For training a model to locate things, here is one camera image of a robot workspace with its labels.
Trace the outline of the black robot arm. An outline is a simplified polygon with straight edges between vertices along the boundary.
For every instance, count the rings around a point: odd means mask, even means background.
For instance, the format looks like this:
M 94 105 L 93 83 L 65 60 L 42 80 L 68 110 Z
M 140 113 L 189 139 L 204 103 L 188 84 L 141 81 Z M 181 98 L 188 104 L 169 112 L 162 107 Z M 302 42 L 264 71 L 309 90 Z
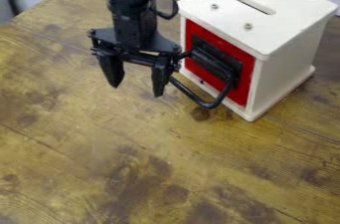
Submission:
M 97 57 L 108 83 L 116 88 L 124 80 L 124 62 L 152 68 L 154 97 L 164 94 L 170 74 L 177 70 L 181 47 L 157 29 L 157 17 L 177 14 L 176 0 L 108 0 L 113 27 L 90 29 L 92 54 Z

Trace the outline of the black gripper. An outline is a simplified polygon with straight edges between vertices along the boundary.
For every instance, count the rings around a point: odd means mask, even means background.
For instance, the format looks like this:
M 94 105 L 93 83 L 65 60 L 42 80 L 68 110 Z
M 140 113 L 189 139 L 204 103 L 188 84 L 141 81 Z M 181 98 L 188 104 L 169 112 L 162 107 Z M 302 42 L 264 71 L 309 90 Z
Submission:
M 158 18 L 170 20 L 176 13 L 150 9 L 130 16 L 113 15 L 112 27 L 88 31 L 92 53 L 113 88 L 124 80 L 124 63 L 133 63 L 152 67 L 153 94 L 156 98 L 164 95 L 181 47 L 158 32 Z

